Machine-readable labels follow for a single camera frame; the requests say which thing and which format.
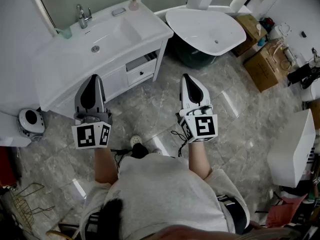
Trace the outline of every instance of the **marble floor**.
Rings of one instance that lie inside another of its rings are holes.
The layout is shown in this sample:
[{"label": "marble floor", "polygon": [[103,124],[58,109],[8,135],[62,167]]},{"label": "marble floor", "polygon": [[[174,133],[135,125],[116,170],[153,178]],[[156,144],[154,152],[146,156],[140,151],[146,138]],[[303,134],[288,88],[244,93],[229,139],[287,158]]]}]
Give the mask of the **marble floor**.
[{"label": "marble floor", "polygon": [[[109,147],[129,148],[130,137],[140,135],[149,151],[160,148],[178,156],[182,141],[171,131],[182,132],[175,113],[181,109],[179,82],[183,73],[207,87],[218,115],[219,136],[205,143],[209,162],[225,170],[256,218],[254,211],[265,205],[269,189],[275,187],[266,162],[268,151],[288,116],[301,110],[301,100],[297,87],[288,88],[285,82],[260,93],[230,52],[201,70],[189,69],[166,54],[156,82],[148,80],[108,102],[114,115]],[[44,137],[18,153],[19,189],[32,182],[45,186],[27,197],[30,207],[55,206],[34,216],[32,229],[40,239],[45,239],[45,232],[61,219],[78,223],[94,180],[93,150],[75,150],[73,120],[53,112],[43,114]],[[188,157],[187,147],[182,155]]]}]

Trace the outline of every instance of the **soap dispenser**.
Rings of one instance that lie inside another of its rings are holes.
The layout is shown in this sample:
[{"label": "soap dispenser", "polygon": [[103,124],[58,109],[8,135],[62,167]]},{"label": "soap dispenser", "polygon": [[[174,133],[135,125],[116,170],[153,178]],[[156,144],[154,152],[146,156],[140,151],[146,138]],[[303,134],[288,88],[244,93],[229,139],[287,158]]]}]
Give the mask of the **soap dispenser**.
[{"label": "soap dispenser", "polygon": [[137,0],[131,0],[128,7],[130,11],[136,11],[139,9],[139,4]]}]

